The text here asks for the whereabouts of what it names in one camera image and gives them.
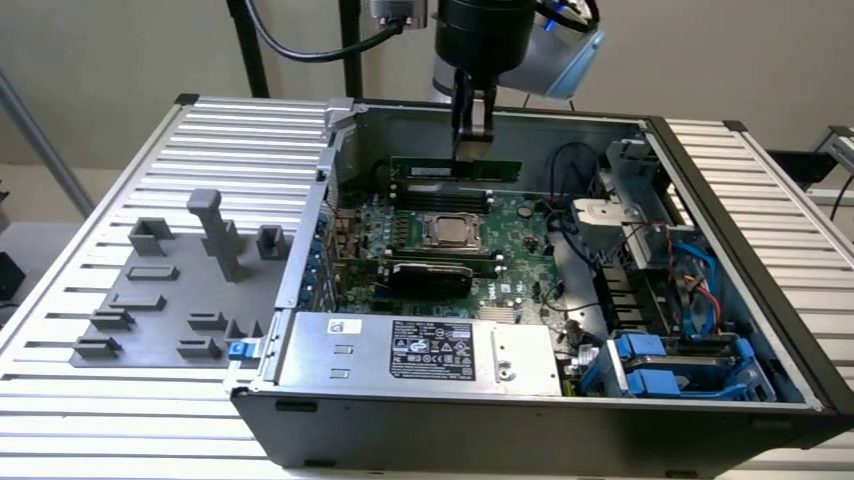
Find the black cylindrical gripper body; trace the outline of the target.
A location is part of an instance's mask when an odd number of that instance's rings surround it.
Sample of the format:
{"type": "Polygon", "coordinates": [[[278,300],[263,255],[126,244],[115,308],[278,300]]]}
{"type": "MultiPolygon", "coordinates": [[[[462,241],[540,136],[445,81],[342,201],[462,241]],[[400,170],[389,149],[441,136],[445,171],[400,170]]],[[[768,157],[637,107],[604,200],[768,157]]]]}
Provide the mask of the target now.
{"type": "Polygon", "coordinates": [[[501,75],[524,61],[534,16],[534,1],[441,0],[437,55],[473,77],[501,75]]]}

